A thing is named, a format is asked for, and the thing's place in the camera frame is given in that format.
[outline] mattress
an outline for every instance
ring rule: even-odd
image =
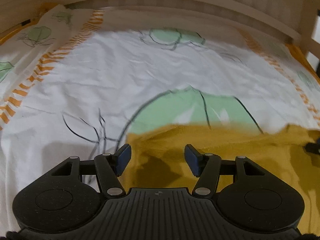
[[[320,85],[284,44],[192,17],[58,5],[0,47],[0,78],[0,235],[19,229],[21,189],[69,156],[114,152],[127,133],[320,125]]]

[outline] ribbed plastic surface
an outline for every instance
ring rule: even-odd
[[[206,240],[281,239],[298,237],[294,229],[256,234],[222,218],[210,200],[192,197],[185,188],[132,189],[108,200],[101,212],[81,228],[61,234],[22,230],[28,239],[59,240]]]

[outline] black line drawing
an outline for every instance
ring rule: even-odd
[[[140,32],[140,40],[145,44],[161,49],[175,50],[178,46],[194,45],[205,48],[205,39],[198,33],[176,28],[150,29],[149,33]]]
[[[33,27],[29,29],[27,33],[22,33],[17,40],[22,40],[24,44],[34,48],[36,45],[51,45],[55,38],[47,39],[50,35],[51,29],[48,27]]]
[[[141,114],[141,112],[143,110],[145,110],[148,106],[150,106],[152,103],[154,103],[156,100],[160,99],[160,98],[163,98],[167,95],[174,95],[174,94],[178,94],[178,93],[183,93],[183,92],[188,92],[189,90],[194,90],[196,92],[199,93],[199,95],[201,96],[201,101],[203,102],[203,110],[204,110],[204,122],[207,123],[208,127],[211,128],[211,125],[210,125],[210,118],[209,118],[209,115],[208,115],[208,104],[206,102],[206,99],[205,99],[205,96],[206,95],[209,95],[209,94],[205,94],[203,93],[202,91],[198,90],[198,89],[195,89],[191,86],[183,89],[183,90],[167,90],[163,93],[160,93],[158,94],[157,96],[155,96],[154,98],[148,100],[146,103],[142,104],[138,109],[137,111],[132,115],[132,117],[127,121],[127,123],[125,124],[124,128],[122,129],[121,133],[120,133],[120,136],[117,140],[117,144],[116,144],[116,150],[118,150],[120,147],[121,147],[121,143],[123,142],[124,140],[124,136],[127,134],[128,130],[129,130],[129,127],[134,123],[134,121],[136,120],[136,118]],[[250,117],[250,119],[252,119],[252,122],[255,124],[255,126],[257,127],[257,129],[259,130],[260,133],[263,133],[262,129],[260,128],[260,126],[258,125],[258,123],[256,122],[256,120],[254,119],[254,117],[249,113],[249,111],[246,109],[246,107],[244,106],[244,104],[236,97],[225,97],[225,96],[216,96],[217,98],[234,98],[240,105],[241,107],[244,109],[244,111],[246,112],[246,114],[248,115],[248,117]]]
[[[303,73],[302,71],[297,71],[297,75],[300,78],[300,80],[312,91],[313,89],[320,92],[320,87],[317,81],[314,79],[308,78],[308,76]]]
[[[0,82],[4,80],[9,71],[13,69],[14,66],[9,62],[0,62]]]
[[[236,55],[233,55],[233,54],[230,54],[230,53],[228,53],[226,50],[225,50],[225,52],[223,51],[223,52],[219,52],[219,51],[216,51],[224,60],[232,60],[232,61],[234,61],[234,62],[240,62],[241,64],[243,64],[243,65],[245,65],[246,66],[246,64],[245,63],[243,63],[243,61],[241,60],[241,59],[239,59],[239,57],[237,57]]]
[[[52,14],[52,19],[57,20],[58,22],[65,22],[66,25],[68,25],[69,29],[71,30],[72,23],[71,23],[71,18],[73,14],[68,13],[68,12],[63,12],[59,11],[54,14]]]
[[[92,129],[93,132],[95,133],[96,139],[92,139],[92,138],[86,138],[85,136],[82,136],[78,133],[76,133],[71,127],[70,125],[67,123],[65,116],[68,116],[69,118],[72,118],[74,120],[76,120],[76,122],[79,122],[79,124],[85,124],[89,129]],[[101,111],[99,109],[99,113],[98,113],[98,120],[99,120],[99,124],[100,127],[97,129],[94,126],[90,125],[88,122],[86,122],[84,119],[82,118],[76,118],[71,116],[70,114],[62,114],[62,119],[63,122],[65,123],[66,127],[76,136],[78,136],[79,138],[94,143],[94,147],[91,151],[91,153],[88,156],[88,160],[93,159],[95,156],[99,155],[99,154],[103,154],[106,152],[107,150],[107,141],[114,141],[117,142],[117,139],[113,139],[113,138],[109,138],[106,135],[106,121],[105,119],[102,117],[101,115]],[[94,180],[95,176],[89,176],[88,181],[86,182],[88,185]]]

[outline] mustard yellow cloth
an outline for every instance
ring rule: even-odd
[[[197,178],[184,161],[186,144],[225,160],[245,155],[302,195],[305,211],[299,230],[320,235],[320,156],[307,154],[302,149],[318,137],[320,131],[294,125],[273,135],[254,135],[224,127],[169,125],[142,135],[128,135],[132,159],[120,181],[126,190],[130,187],[188,187],[191,191]],[[218,190],[231,182],[228,176],[221,176]]]

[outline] metal rivet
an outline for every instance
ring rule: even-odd
[[[107,193],[110,196],[117,196],[117,195],[120,195],[122,192],[123,192],[122,189],[120,189],[118,187],[112,187],[112,188],[107,190]]]
[[[210,194],[211,190],[209,190],[208,188],[206,187],[199,187],[195,190],[195,193],[197,193],[198,195],[208,195]]]

